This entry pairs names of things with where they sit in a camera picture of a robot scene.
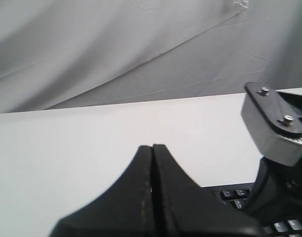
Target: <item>gray fabric backdrop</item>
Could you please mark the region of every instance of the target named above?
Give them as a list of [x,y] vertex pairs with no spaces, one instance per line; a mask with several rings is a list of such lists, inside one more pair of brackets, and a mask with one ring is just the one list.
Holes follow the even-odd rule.
[[232,3],[0,0],[0,113],[302,87],[302,0]]

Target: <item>black keyboard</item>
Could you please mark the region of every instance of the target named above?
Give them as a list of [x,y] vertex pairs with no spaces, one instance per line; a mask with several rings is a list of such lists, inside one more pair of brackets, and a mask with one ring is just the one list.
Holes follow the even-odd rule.
[[[224,186],[205,187],[203,190],[210,193],[224,205],[242,209],[251,192],[253,183],[234,184]],[[302,214],[264,226],[265,232],[270,237],[302,237]]]

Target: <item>screw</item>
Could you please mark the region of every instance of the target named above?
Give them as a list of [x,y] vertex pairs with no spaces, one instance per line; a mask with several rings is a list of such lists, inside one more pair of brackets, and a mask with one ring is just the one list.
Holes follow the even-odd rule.
[[293,123],[293,121],[294,121],[294,118],[292,116],[285,115],[284,119],[283,119],[283,124],[289,126],[289,125],[291,125]]
[[259,94],[261,94],[262,96],[266,96],[269,93],[269,89],[266,87],[262,87],[261,91],[259,91]]

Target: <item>keyboard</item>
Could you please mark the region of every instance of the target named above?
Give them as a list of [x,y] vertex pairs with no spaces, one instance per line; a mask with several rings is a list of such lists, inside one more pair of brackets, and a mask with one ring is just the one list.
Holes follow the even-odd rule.
[[[241,210],[248,198],[253,183],[204,187],[204,191],[214,196],[224,205]],[[302,237],[302,214],[263,227],[270,237]]]

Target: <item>white tabletop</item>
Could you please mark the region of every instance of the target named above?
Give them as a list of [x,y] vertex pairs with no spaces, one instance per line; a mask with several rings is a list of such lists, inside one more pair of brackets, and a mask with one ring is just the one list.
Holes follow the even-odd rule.
[[240,116],[243,100],[0,114],[0,237],[47,236],[59,218],[104,192],[139,145],[167,145],[201,186],[254,182],[261,155]]

